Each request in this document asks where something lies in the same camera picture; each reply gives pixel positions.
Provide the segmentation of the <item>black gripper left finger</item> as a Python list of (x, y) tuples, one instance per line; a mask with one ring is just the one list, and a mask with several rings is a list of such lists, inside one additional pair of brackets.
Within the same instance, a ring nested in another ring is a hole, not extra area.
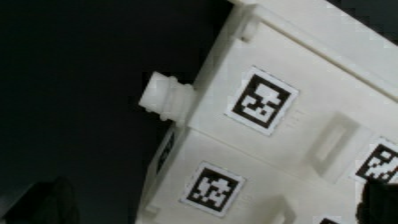
[(0, 191), (0, 224), (80, 224), (75, 188), (66, 177)]

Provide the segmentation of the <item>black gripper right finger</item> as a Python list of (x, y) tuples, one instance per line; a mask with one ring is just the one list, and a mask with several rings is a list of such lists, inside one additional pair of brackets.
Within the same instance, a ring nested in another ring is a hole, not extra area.
[(366, 182), (356, 218), (358, 224), (398, 224), (398, 184)]

